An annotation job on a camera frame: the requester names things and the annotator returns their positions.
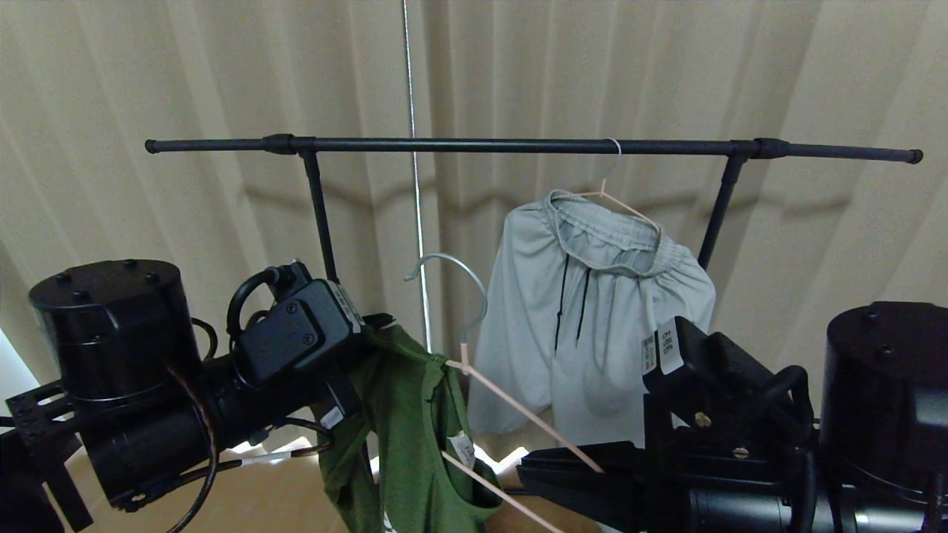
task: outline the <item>clothes hanger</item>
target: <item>clothes hanger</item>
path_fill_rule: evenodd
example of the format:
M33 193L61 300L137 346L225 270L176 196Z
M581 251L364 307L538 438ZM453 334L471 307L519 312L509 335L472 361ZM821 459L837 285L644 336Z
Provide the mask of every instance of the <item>clothes hanger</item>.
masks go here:
M612 171L615 170L615 167L619 166L619 161L622 160L622 144L620 144L619 141L616 140L616 139L614 139L614 138L609 138L609 140L611 140L612 142L615 143L615 147L618 149L619 152L618 152L618 155L617 155L616 158L615 158L615 162L612 163L612 166L609 168L609 170L605 173L604 177L602 178L602 185L599 187L599 191L596 191L596 192L594 192L594 193L569 193L569 194L561 194L561 195L559 195L559 196L554 196L554 197L551 198L551 199L553 199L553 200L558 200L558 199L560 199L560 198L576 198L576 197L579 197L579 196L597 196L597 197L599 197L599 198L606 198L606 199L608 199L608 200L611 200L612 203L617 204L619 207L625 209L626 211L628 211L628 212L634 214L635 216L641 218L642 220L648 222L648 224L649 224L650 226L652 226L653 228L655 228L655 232L658 234L658 240L659 240L659 242L661 242L661 241L662 241L662 228L661 228L658 224L655 224L655 222L654 222L652 219L650 219L650 218L648 218L647 216L641 214L640 212L638 212L638 211L636 211L635 209L633 209L631 206L628 206L628 205L626 205L625 203L623 203L622 200L620 200L620 199L616 198L615 196L613 196L613 195L611 195L611 194L609 194L609 193L606 192L606 180L607 180L607 178L609 178L609 175L612 174Z
M467 273L467 275L474 281L475 285L477 285L478 290L481 291L481 302L482 302L481 313L476 319L474 319L469 324L465 325L465 328L461 331L461 362L458 362L455 360L449 360L445 364L452 368L459 369L465 376L471 376L477 379L478 381L480 381L485 387L490 389L491 392L493 392L495 395L500 396L503 401L510 404L512 407L520 411L524 416L526 416L527 418L532 420L535 424L540 426L540 428L543 429L545 432L553 436L554 439L556 439L560 444L562 444L567 449L569 449L569 451L575 454L576 457L578 457L583 463L586 463L593 471L598 472L598 473L604 473L605 471L602 469L602 467L596 464L596 462L593 461L593 459L589 455L587 455L583 450L580 450L575 444L567 440L566 437L561 435L557 430L554 430L553 428L551 428L549 424L541 420L538 416L533 414L533 412L531 412L526 407L523 407L511 395L504 392L503 389L495 385L493 381L491 381L490 379L487 379L487 377L485 377L483 374L478 372L476 368L470 365L470 361L468 360L468 352L467 352L467 332L473 329L478 324L480 324L481 321L483 321L483 318L487 316L487 291L483 288L483 283L481 283L481 278L479 278L477 274L475 274L474 271L471 270L470 266L465 265L463 261L461 261L457 257L454 257L453 255L449 255L449 254L441 253L441 252L429 253L429 254L424 255L421 259L419 259L418 262L415 264L414 270L411 272L411 274L409 274L408 276L405 276L405 281L409 282L417 278L419 273L421 272L421 266L425 263L425 261L427 261L428 259L435 258L435 257L438 257L441 259L447 259L455 263L459 267L463 268L465 272ZM499 488L494 487L493 484L488 482L486 479L484 479L481 475L479 475L473 469L469 469L465 464L461 463L454 457L451 457L446 451L442 450L441 455L450 464L460 469L462 472L470 476L474 481L483 485L485 488L487 488L488 490L490 490L491 492L499 496L508 504L516 507L517 510L527 515L538 524L542 525L543 527L545 527L546 529L550 531L553 531L554 533L563 533L561 529L546 522L545 520L540 518L536 513L528 509L526 506L524 506L517 500L514 500L509 494L506 494Z

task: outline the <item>beige curtain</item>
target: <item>beige curtain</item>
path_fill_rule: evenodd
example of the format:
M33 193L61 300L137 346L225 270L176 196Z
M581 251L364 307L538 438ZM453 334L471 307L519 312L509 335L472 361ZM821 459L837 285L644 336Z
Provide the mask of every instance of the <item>beige curtain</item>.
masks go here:
M748 163L709 271L715 329L773 367L876 299L948 304L945 2L408 3L418 135L754 138L922 148L917 166ZM294 257L322 270L298 158L145 153L146 138L409 133L400 2L0 4L0 326L57 374L27 290L110 258L172 261L223 331L234 288ZM584 190L611 156L420 155L426 251L488 281L505 214ZM700 245L724 161L629 156L610 191ZM406 154L320 155L342 281L425 335ZM429 270L431 335L478 309Z

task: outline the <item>green garment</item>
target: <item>green garment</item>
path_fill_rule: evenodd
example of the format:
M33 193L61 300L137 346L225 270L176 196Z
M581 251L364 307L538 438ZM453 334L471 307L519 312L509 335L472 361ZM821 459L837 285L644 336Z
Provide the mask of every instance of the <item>green garment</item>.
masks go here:
M326 494L351 533L484 531L501 500L441 456L473 462L497 484L473 457L457 371L399 326L369 338L374 353L349 374L362 411L333 428L335 445L319 455ZM378 486L360 453L369 432L378 435Z

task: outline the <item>clothes rack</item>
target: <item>clothes rack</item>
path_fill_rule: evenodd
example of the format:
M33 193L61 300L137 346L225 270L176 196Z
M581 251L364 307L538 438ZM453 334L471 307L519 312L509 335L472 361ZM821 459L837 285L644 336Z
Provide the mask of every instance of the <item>clothes rack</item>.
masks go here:
M718 196L704 232L698 263L707 269L740 171L748 159L827 157L916 164L921 150L863 146L793 144L778 138L753 140L618 140L623 155L726 156ZM326 277L338 281L336 259L319 176L318 152L455 152L477 154L615 154L612 139L533 138L318 138L277 134L264 138L146 140L150 154L161 152L261 151L302 157L316 214Z

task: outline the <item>black drawstring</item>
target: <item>black drawstring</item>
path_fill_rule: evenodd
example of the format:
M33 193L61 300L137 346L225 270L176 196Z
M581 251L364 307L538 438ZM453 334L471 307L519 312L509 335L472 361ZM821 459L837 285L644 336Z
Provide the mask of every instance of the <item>black drawstring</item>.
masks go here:
M563 263L563 282L559 286L559 310L556 312L556 336L553 339L553 353L559 347L559 321L563 318L563 294L566 292L566 270L570 266L570 256L566 256L566 262Z
M579 309L579 327L576 328L576 344L579 344L579 332L583 330L583 317L586 316L586 293L590 290L591 268L586 267L586 284L583 286L583 306Z

